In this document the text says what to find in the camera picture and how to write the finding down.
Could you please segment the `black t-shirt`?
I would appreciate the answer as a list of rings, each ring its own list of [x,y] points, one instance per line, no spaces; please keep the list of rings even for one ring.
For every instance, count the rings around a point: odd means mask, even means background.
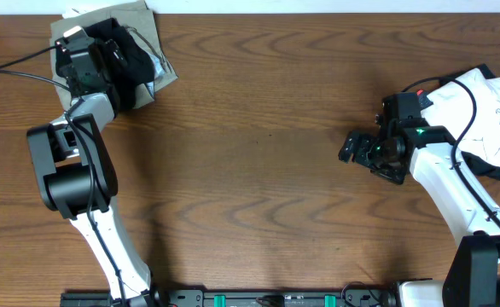
[[[86,26],[84,30],[99,40],[99,50],[119,95],[119,110],[131,110],[137,103],[137,86],[154,81],[152,59],[114,18]]]

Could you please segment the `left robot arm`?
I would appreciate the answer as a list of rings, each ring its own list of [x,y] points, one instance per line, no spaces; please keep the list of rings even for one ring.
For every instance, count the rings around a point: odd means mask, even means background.
[[[153,59],[132,38],[60,38],[54,85],[70,95],[64,113],[26,133],[38,191],[86,240],[109,292],[65,294],[61,305],[158,306],[151,269],[119,214],[118,180],[102,130],[136,102],[156,75]]]

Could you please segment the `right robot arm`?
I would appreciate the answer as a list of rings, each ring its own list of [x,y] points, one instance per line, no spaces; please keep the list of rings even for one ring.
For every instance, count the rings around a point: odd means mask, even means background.
[[[401,281],[382,305],[500,306],[500,206],[468,168],[446,128],[403,128],[379,136],[352,131],[339,159],[396,184],[412,175],[457,245],[443,281]]]

